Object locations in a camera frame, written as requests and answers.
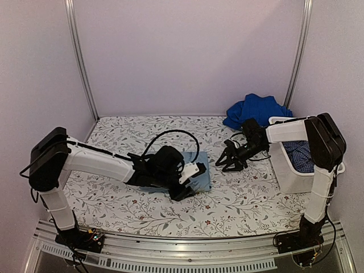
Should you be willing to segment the light blue shirt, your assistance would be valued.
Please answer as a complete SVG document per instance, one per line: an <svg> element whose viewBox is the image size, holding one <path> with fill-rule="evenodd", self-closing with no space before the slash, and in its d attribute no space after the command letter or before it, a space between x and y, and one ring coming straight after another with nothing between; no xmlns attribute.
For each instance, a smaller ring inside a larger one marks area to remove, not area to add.
<svg viewBox="0 0 364 273"><path fill-rule="evenodd" d="M196 152L194 152L194 151L183 151L181 154L184 158L185 164L190 163L196 156ZM188 184L188 186L191 186L191 188L196 193L207 192L211 188L208 161L209 161L208 153L205 151L200 151L196 162L203 163L206 167L206 171L203 174L198 175L197 177L191 177L190 183ZM144 191L144 192L152 192L152 193L168 193L167 189L155 188L155 187L141 187L140 190Z"/></svg>

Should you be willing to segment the blue pleated skirt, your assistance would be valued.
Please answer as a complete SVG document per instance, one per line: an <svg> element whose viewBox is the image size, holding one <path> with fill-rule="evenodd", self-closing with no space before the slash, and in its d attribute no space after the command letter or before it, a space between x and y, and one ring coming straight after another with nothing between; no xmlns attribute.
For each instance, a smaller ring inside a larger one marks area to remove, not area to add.
<svg viewBox="0 0 364 273"><path fill-rule="evenodd" d="M258 125L265 127L270 124L270 117L291 118L293 112L278 104L274 96L260 97L251 93L227 109L222 123L233 130L240 130L246 120L254 118Z"/></svg>

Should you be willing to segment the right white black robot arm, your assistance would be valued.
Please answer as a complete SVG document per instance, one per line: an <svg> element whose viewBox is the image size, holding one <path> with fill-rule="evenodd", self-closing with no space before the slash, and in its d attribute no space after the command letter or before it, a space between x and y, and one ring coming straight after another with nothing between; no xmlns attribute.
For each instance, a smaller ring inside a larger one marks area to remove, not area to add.
<svg viewBox="0 0 364 273"><path fill-rule="evenodd" d="M332 198L331 189L346 152L346 141L329 113L291 118L260 126L254 118L246 120L241 133L246 143L236 145L225 140L225 149L215 164L224 172L241 171L256 154L268 151L273 143L307 141L314 163L313 187L303 222L317 224L326 216Z"/></svg>

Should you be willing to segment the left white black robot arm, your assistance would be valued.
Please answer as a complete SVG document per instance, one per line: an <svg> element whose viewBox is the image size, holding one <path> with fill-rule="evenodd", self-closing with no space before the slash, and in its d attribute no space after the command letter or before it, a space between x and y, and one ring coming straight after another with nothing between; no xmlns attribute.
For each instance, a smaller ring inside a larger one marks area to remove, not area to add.
<svg viewBox="0 0 364 273"><path fill-rule="evenodd" d="M64 171L104 176L136 187L163 188L172 200L180 201L194 194L189 182L200 168L196 159L185 162L172 146L163 146L154 154L144 151L121 156L71 138L63 127L53 129L33 147L29 165L19 174L40 195L63 238L79 247L85 238L59 184Z"/></svg>

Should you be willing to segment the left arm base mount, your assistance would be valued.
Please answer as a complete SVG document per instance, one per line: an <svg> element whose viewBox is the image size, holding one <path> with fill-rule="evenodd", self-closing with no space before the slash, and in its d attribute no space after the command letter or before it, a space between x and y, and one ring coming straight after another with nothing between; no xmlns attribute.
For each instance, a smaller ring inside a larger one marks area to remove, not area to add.
<svg viewBox="0 0 364 273"><path fill-rule="evenodd" d="M103 249L105 234L100 230L92 228L83 231L78 226L69 230L60 230L57 227L56 230L55 242L70 249L79 249L92 253L101 253Z"/></svg>

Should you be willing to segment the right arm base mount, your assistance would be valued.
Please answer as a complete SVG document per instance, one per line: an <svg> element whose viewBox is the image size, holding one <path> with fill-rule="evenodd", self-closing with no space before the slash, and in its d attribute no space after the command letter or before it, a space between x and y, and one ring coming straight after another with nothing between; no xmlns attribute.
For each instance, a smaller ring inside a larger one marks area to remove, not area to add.
<svg viewBox="0 0 364 273"><path fill-rule="evenodd" d="M318 246L324 242L321 229L325 220L326 217L313 224L302 216L298 231L292 233L279 232L273 237L272 243L278 249L279 254Z"/></svg>

